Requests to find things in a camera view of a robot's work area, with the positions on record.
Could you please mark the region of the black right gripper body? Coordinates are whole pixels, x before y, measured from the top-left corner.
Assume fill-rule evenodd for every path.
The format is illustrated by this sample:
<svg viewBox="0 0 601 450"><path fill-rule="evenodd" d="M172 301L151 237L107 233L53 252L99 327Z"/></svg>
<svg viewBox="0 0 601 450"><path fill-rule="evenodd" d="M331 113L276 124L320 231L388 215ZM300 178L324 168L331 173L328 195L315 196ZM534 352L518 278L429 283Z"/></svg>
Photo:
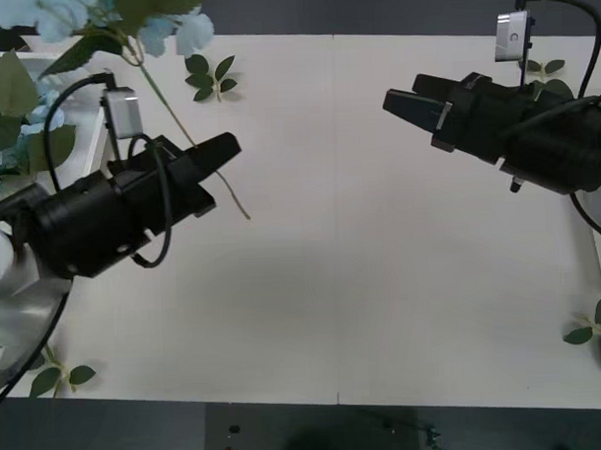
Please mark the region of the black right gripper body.
<svg viewBox="0 0 601 450"><path fill-rule="evenodd" d="M524 119L534 104L532 89L504 87L472 73L447 92L448 111L433 131L431 145L455 150L494 165L506 149L499 135Z"/></svg>

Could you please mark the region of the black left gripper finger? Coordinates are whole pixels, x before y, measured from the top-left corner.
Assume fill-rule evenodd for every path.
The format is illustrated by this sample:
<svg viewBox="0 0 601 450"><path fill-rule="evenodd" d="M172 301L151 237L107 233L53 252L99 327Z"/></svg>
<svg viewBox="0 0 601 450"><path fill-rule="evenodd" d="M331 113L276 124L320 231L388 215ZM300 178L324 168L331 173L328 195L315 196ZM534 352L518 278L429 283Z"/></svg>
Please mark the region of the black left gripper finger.
<svg viewBox="0 0 601 450"><path fill-rule="evenodd" d="M239 142L231 132L225 132L190 147L186 153L195 162L229 162L239 154Z"/></svg>
<svg viewBox="0 0 601 450"><path fill-rule="evenodd" d="M196 183L207 179L242 151L236 139L206 140L190 148L193 180Z"/></svg>

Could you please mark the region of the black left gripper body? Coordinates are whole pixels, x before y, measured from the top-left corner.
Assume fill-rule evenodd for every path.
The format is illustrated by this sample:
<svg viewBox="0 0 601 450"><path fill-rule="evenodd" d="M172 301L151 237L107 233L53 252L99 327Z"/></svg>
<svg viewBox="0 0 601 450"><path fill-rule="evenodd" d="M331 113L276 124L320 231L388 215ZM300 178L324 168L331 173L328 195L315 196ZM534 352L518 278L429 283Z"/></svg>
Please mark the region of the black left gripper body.
<svg viewBox="0 0 601 450"><path fill-rule="evenodd" d="M212 164L192 149L183 150L167 137L160 135L153 141L167 174L167 183L161 184L154 153L144 148L121 162L107 163L116 185L132 211L133 217L144 229L158 236L165 232L165 197L168 197L172 221L175 223L202 215L216 208L215 198L201 186L214 171Z"/></svg>

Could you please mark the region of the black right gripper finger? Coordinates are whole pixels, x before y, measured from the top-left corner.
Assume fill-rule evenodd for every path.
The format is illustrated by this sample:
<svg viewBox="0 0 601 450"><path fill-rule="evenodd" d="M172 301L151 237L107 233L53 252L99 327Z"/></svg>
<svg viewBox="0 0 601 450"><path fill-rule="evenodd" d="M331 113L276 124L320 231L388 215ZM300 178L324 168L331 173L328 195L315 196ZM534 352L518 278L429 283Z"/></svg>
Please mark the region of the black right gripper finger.
<svg viewBox="0 0 601 450"><path fill-rule="evenodd" d="M451 101L460 90L461 84L458 81L428 74L418 74L413 81L413 92L415 94L440 103Z"/></svg>
<svg viewBox="0 0 601 450"><path fill-rule="evenodd" d="M382 109L424 131L437 131L444 123L452 104L402 90L389 90Z"/></svg>

